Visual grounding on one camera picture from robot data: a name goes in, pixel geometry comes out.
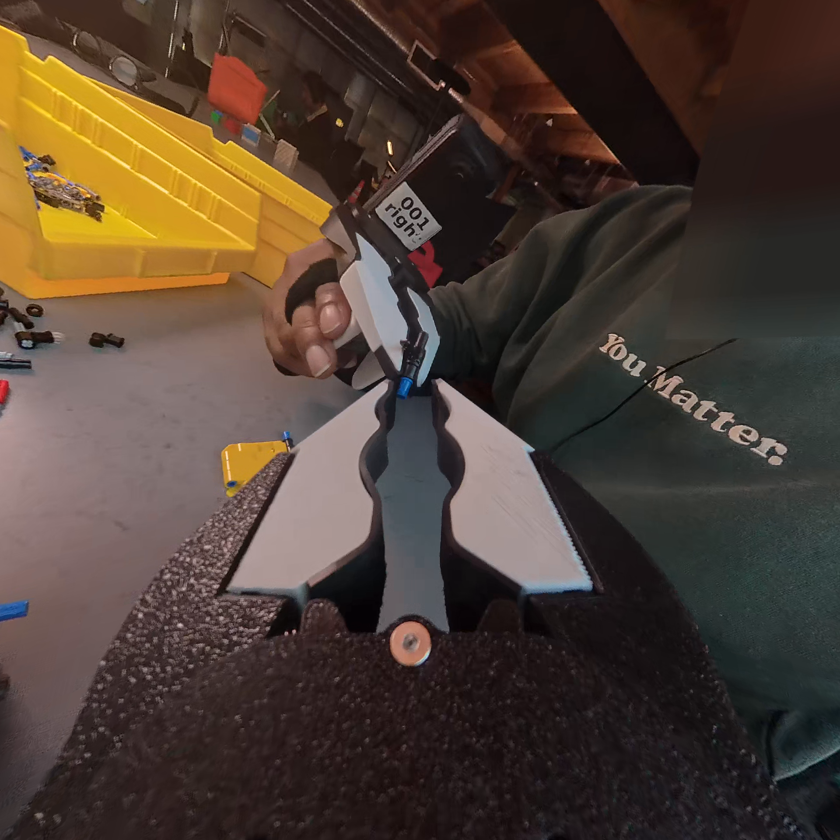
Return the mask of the yellow storage bin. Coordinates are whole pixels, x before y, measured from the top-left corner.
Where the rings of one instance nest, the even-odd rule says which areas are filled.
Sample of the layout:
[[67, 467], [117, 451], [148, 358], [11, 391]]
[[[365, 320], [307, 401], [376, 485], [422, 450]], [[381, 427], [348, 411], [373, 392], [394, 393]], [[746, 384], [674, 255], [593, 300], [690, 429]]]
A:
[[[35, 196], [24, 153], [103, 205]], [[59, 298], [223, 284], [256, 255], [259, 195], [94, 80], [1, 37], [2, 285]]]
[[331, 206], [235, 142], [215, 139], [210, 127], [100, 82], [99, 87], [173, 134], [194, 151], [256, 191], [259, 217], [255, 257], [248, 274], [272, 288], [287, 258], [321, 236]]

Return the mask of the small coloured blocks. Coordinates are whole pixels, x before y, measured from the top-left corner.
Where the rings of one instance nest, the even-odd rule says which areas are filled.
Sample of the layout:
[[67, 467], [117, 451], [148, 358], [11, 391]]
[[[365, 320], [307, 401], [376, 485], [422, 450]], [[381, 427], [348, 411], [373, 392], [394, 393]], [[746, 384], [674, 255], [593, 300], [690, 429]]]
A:
[[259, 146], [262, 132], [255, 125], [242, 122], [236, 117], [216, 108], [209, 113], [209, 126], [213, 136], [220, 142], [236, 142], [252, 148]]

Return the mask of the orange container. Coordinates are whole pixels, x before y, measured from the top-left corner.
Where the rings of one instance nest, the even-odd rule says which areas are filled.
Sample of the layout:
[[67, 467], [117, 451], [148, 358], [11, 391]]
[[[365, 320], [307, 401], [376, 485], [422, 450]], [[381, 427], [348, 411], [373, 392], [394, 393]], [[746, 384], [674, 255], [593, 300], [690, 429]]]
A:
[[214, 109], [240, 123], [257, 125], [266, 94], [266, 84], [241, 59], [214, 54], [206, 94]]

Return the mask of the pile of lego pins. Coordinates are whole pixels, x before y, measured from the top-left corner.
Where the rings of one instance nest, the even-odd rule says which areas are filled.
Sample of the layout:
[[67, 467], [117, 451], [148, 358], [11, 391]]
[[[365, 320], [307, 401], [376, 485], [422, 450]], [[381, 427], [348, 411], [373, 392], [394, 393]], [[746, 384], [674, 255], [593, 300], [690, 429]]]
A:
[[66, 311], [65, 299], [34, 300], [1, 289], [1, 411], [6, 413], [27, 385], [40, 383], [55, 360], [96, 360], [123, 354], [123, 332], [90, 319], [90, 305]]

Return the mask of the yellow lego panel assembly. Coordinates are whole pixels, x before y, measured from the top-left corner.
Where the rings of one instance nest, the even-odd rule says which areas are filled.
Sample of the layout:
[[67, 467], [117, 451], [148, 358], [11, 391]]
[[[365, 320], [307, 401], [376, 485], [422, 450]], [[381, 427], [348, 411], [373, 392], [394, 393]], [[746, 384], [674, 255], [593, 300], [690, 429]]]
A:
[[238, 494], [273, 458], [289, 454], [292, 447], [292, 436], [288, 431], [278, 440], [225, 447], [220, 454], [220, 463], [226, 496]]

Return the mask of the black lego connector blue pin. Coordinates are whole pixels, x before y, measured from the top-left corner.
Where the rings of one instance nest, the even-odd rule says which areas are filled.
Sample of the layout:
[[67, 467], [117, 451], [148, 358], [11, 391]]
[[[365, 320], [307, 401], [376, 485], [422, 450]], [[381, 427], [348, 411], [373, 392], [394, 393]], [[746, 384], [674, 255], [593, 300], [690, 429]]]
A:
[[402, 367], [396, 389], [396, 396], [400, 400], [407, 399], [417, 383], [425, 361], [427, 340], [427, 332], [420, 331], [413, 338], [401, 342]]

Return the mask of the person's right forearm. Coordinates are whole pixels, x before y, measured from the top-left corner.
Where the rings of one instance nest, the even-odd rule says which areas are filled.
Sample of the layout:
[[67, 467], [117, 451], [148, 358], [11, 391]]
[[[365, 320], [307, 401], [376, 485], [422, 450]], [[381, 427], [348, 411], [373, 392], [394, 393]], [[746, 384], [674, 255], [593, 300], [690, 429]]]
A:
[[647, 185], [538, 224], [508, 257], [430, 292], [431, 376], [490, 385], [512, 427], [559, 415], [573, 381], [625, 317], [654, 321], [676, 271], [692, 189]]

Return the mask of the heap of mixed lego parts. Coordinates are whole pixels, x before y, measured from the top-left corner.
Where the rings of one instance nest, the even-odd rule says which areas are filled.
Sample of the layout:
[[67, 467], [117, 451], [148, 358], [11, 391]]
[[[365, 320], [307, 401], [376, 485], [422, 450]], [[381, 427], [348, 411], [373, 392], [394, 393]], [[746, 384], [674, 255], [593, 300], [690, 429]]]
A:
[[99, 193], [60, 174], [52, 155], [36, 154], [23, 145], [18, 150], [37, 208], [66, 209], [102, 222], [106, 207]]

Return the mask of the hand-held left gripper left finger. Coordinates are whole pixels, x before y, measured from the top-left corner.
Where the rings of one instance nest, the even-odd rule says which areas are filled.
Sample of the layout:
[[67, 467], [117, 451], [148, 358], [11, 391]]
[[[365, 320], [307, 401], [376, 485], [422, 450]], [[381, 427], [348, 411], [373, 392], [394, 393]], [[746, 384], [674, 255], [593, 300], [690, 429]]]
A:
[[334, 604], [353, 633], [380, 621], [382, 499], [395, 385], [383, 381], [292, 451], [224, 578], [224, 593]]

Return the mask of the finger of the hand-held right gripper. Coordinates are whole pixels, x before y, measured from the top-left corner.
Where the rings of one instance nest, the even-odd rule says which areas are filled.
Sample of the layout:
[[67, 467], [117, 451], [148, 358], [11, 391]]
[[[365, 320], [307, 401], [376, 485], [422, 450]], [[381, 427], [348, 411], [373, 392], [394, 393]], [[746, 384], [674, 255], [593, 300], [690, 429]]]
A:
[[433, 311], [429, 306], [416, 306], [419, 324], [417, 337], [408, 350], [408, 378], [415, 389], [424, 386], [438, 351], [440, 337]]
[[401, 342], [411, 333], [391, 278], [392, 269], [377, 251], [360, 251], [344, 271], [340, 287], [351, 316], [340, 335], [340, 347], [363, 337], [384, 377], [397, 386], [403, 362]]

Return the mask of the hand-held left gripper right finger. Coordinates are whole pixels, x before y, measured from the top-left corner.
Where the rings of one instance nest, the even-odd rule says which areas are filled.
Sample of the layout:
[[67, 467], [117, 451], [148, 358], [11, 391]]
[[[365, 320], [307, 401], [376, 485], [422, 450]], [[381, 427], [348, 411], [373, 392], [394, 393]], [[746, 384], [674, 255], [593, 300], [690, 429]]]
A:
[[477, 630], [488, 606], [523, 616], [538, 595], [595, 590], [536, 452], [444, 381], [433, 383], [444, 499], [440, 570], [448, 629]]

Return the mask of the person's right hand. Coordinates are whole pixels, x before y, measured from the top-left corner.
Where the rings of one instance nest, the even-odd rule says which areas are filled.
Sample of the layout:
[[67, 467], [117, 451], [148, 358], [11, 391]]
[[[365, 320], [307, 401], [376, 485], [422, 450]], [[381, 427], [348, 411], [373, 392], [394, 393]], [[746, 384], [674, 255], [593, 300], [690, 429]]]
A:
[[352, 315], [339, 283], [320, 286], [313, 301], [301, 304], [291, 321], [286, 319], [287, 294], [299, 277], [319, 261], [342, 257], [342, 250], [327, 239], [313, 242], [288, 256], [266, 296], [262, 314], [266, 347], [275, 364], [288, 374], [325, 380], [355, 364], [352, 350], [333, 345], [350, 326]]

